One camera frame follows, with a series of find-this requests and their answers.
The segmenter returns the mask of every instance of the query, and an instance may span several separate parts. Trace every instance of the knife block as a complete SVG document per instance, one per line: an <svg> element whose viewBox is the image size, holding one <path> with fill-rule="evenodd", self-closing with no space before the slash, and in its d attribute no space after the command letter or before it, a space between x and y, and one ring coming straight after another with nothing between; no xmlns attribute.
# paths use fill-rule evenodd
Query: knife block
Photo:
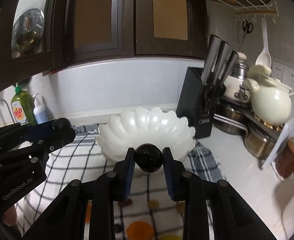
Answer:
<svg viewBox="0 0 294 240"><path fill-rule="evenodd" d="M188 67L176 109L177 117L187 117L188 126L194 126L195 139L211 135L215 113L215 107L212 107L208 113L202 114L201 106L204 101L202 93L204 85L200 79L202 71L202 68Z"/></svg>

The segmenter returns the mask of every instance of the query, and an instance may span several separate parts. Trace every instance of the green dish soap bottle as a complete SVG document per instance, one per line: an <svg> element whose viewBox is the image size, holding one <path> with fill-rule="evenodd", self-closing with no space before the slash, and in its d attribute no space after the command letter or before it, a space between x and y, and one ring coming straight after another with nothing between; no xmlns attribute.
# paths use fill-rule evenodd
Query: green dish soap bottle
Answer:
<svg viewBox="0 0 294 240"><path fill-rule="evenodd" d="M15 87L15 96L11 104L15 119L17 122L23 124L37 125L33 110L34 104L31 95L21 89L20 86Z"/></svg>

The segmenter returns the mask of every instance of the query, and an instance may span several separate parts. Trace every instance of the green jar lid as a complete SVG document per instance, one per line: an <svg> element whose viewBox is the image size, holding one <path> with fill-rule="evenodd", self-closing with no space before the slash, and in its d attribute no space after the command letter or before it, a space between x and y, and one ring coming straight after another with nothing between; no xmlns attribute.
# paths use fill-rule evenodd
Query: green jar lid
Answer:
<svg viewBox="0 0 294 240"><path fill-rule="evenodd" d="M15 87L15 93L18 93L18 92L21 92L21 91L22 91L22 89L21 89L20 86Z"/></svg>

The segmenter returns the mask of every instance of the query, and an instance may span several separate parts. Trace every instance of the checkered cloth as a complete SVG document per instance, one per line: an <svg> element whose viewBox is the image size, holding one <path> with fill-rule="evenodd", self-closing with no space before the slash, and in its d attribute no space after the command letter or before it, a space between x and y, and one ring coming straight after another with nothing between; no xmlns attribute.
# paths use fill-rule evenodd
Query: checkered cloth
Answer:
<svg viewBox="0 0 294 240"><path fill-rule="evenodd" d="M97 124L74 129L74 142L50 153L46 164L47 179L16 204L17 225L22 235L71 180L95 180L114 167L102 155L101 148L95 141L98 135ZM214 182L222 179L211 151L200 142L187 154L183 164L187 170L202 179ZM126 229L134 221L145 221L153 226L155 240L164 235L182 236L183 215L176 211L176 203L171 201L167 193L163 171L134 175L129 198L133 203L126 207L119 207L117 202L114 202L116 224L123 225ZM148 209L149 200L157 200L159 208ZM210 233L213 237L209 207L208 214ZM85 239L88 239L88 229L89 225L86 224ZM128 239L125 231L116 233L116 239Z"/></svg>

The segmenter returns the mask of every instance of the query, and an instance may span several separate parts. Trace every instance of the label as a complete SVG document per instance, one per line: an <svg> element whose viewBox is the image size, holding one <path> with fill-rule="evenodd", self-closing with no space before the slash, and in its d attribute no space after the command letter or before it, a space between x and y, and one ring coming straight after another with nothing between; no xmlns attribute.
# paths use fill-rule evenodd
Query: label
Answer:
<svg viewBox="0 0 294 240"><path fill-rule="evenodd" d="M32 177L27 179L26 182L23 181L23 183L21 185L18 185L16 188L13 188L7 195L4 195L2 197L2 199L7 200L7 199L11 198L16 192L20 191L23 187L27 186L32 181L33 181Z"/></svg>
<svg viewBox="0 0 294 240"><path fill-rule="evenodd" d="M210 123L210 118L200 119L199 124Z"/></svg>
<svg viewBox="0 0 294 240"><path fill-rule="evenodd" d="M38 124L48 121L48 117L45 110L40 112L39 114L35 114L35 118Z"/></svg>
<svg viewBox="0 0 294 240"><path fill-rule="evenodd" d="M12 103L12 108L14 112L14 116L17 122L20 122L20 124L28 124L26 115L24 113L23 107L20 104L19 101L15 101Z"/></svg>

